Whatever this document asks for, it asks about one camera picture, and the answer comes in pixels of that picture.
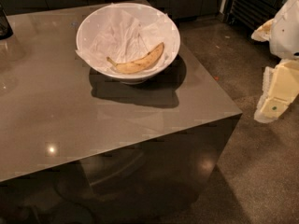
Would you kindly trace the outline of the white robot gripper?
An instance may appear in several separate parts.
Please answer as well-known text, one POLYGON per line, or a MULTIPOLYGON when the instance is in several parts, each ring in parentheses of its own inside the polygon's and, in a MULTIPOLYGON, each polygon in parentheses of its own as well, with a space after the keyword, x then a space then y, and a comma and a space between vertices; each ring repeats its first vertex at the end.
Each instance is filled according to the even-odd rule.
POLYGON ((269 41, 270 52, 282 60, 263 73, 263 95, 254 119, 261 123, 277 120, 299 94, 299 0, 287 0, 274 19, 251 35, 258 42, 269 41))

